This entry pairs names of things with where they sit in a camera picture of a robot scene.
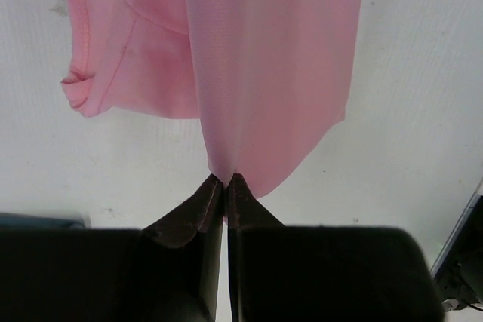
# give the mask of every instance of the wire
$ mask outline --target wire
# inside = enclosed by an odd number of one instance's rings
[[[467,301],[465,301],[464,299],[461,299],[461,302],[463,302],[465,305],[467,305],[468,307],[472,308],[472,309],[475,309],[476,311],[480,311],[480,312],[483,312],[483,309],[482,308],[479,308],[479,307],[476,307],[475,305],[472,305],[471,303],[468,303]]]

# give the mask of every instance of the white surface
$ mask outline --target white surface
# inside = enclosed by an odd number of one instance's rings
[[[0,14],[1,211],[142,227],[208,175],[197,121],[69,110],[64,0]],[[290,224],[401,226],[431,263],[483,176],[481,19],[483,0],[363,0],[346,121],[262,202]],[[226,276],[225,254],[221,321]]]

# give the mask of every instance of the pink garment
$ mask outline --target pink garment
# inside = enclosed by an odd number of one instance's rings
[[[200,117],[211,171],[260,197],[343,119],[360,1],[68,0],[63,89],[88,117]]]

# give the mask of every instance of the black object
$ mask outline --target black object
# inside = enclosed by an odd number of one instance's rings
[[[443,320],[409,235],[285,227],[241,175],[144,231],[1,231],[0,320],[213,321],[223,215],[234,321]]]
[[[432,274],[447,311],[475,308],[474,304],[483,302],[483,198],[479,195],[463,211]]]

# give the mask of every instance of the pink fabric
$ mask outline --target pink fabric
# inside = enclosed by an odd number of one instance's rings
[[[200,117],[211,171],[260,197],[343,119],[360,1],[68,0],[63,89],[88,117]]]

